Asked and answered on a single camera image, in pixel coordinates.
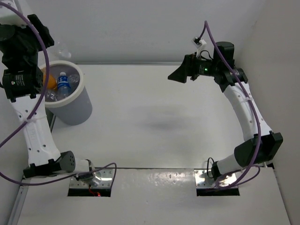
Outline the white round plastic bin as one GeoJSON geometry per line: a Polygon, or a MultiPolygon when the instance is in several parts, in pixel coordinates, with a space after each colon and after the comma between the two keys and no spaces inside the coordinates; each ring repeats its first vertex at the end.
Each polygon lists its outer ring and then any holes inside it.
{"type": "Polygon", "coordinates": [[[65,72],[67,76],[79,74],[78,85],[70,85],[70,95],[56,102],[45,102],[45,107],[57,118],[67,125],[79,125],[84,123],[92,113],[92,104],[85,88],[85,79],[82,70],[74,63],[64,60],[50,62],[50,72],[56,82],[60,72],[65,72]]]}

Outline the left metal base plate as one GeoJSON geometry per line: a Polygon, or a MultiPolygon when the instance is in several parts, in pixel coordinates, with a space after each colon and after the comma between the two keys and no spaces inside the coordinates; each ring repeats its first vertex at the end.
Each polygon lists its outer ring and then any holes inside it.
{"type": "Polygon", "coordinates": [[[106,168],[93,173],[93,177],[77,180],[75,177],[70,179],[70,188],[110,188],[113,180],[114,169],[106,168]]]}

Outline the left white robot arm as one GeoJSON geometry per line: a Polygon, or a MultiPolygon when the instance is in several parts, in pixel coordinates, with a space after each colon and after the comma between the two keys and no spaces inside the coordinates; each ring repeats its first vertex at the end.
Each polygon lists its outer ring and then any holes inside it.
{"type": "Polygon", "coordinates": [[[92,162],[79,160],[73,152],[56,147],[45,111],[44,72],[38,67],[38,52],[54,45],[49,30],[35,14],[26,17],[27,26],[1,24],[0,50],[4,70],[1,87],[15,109],[28,149],[25,178],[54,177],[72,173],[77,180],[95,177],[92,162]]]}

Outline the metal base plate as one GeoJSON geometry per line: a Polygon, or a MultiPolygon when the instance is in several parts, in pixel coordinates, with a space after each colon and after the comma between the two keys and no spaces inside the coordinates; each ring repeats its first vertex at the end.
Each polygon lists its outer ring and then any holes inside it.
{"type": "Polygon", "coordinates": [[[70,179],[70,188],[110,188],[113,180],[114,169],[106,168],[93,173],[93,177],[77,180],[75,177],[70,179]]]}
{"type": "MultiPolygon", "coordinates": [[[[197,189],[212,189],[217,188],[213,178],[209,178],[206,170],[204,169],[195,169],[195,184],[197,189]]],[[[231,183],[235,182],[237,179],[236,174],[227,175],[224,179],[219,181],[220,187],[227,187],[231,183]]]]}

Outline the orange juice bottle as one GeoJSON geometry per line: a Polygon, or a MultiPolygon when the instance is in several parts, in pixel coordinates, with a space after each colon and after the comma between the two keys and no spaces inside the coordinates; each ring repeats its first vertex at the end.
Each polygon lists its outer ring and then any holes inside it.
{"type": "MultiPolygon", "coordinates": [[[[46,80],[46,69],[42,68],[41,71],[43,72],[43,85],[45,85],[45,80],[46,80]]],[[[49,79],[47,83],[48,90],[56,90],[57,89],[57,82],[51,72],[49,73],[49,79]]]]}

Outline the blue label water bottle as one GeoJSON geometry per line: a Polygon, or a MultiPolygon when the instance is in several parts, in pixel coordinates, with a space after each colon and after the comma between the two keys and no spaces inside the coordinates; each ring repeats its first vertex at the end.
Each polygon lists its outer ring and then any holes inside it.
{"type": "Polygon", "coordinates": [[[78,85],[80,82],[79,74],[71,74],[67,77],[67,81],[70,85],[78,85]]]}
{"type": "Polygon", "coordinates": [[[65,72],[60,72],[57,79],[57,99],[62,100],[67,98],[71,93],[71,87],[68,82],[68,76],[65,72]]]}

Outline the clear crushed bottle white cap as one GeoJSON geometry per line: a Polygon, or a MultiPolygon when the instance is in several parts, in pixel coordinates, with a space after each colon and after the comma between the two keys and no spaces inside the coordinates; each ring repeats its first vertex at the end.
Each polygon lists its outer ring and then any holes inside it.
{"type": "Polygon", "coordinates": [[[71,52],[63,42],[57,42],[52,50],[53,54],[59,58],[70,59],[72,57],[71,52]]]}

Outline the apple juice labelled clear bottle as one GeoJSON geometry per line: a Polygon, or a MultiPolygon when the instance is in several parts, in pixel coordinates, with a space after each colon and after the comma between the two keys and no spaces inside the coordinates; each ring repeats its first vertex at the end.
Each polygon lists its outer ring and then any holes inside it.
{"type": "Polygon", "coordinates": [[[58,101],[56,91],[55,90],[47,90],[47,92],[45,93],[45,101],[46,102],[58,101]]]}

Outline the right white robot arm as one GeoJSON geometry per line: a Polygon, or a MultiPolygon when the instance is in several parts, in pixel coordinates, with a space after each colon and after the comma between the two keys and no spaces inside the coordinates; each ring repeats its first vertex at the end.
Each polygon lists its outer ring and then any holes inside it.
{"type": "Polygon", "coordinates": [[[185,55],[179,68],[168,76],[169,80],[186,83],[200,75],[212,76],[231,103],[240,123],[244,143],[234,149],[225,159],[214,162],[211,168],[213,179],[246,168],[258,146],[255,164],[271,161],[283,143],[280,133],[275,133],[267,125],[258,108],[251,108],[254,102],[250,93],[248,79],[241,68],[234,65],[234,44],[217,42],[213,58],[198,58],[195,53],[185,55]]]}

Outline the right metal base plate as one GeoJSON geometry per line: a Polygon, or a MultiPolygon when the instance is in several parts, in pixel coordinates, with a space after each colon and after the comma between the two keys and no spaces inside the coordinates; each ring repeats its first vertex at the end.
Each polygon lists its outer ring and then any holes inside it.
{"type": "MultiPolygon", "coordinates": [[[[212,189],[217,188],[213,178],[209,178],[206,170],[204,169],[195,169],[195,184],[197,189],[212,189]]],[[[220,187],[227,187],[231,183],[235,182],[237,179],[236,174],[227,175],[224,179],[219,181],[220,187]]]]}

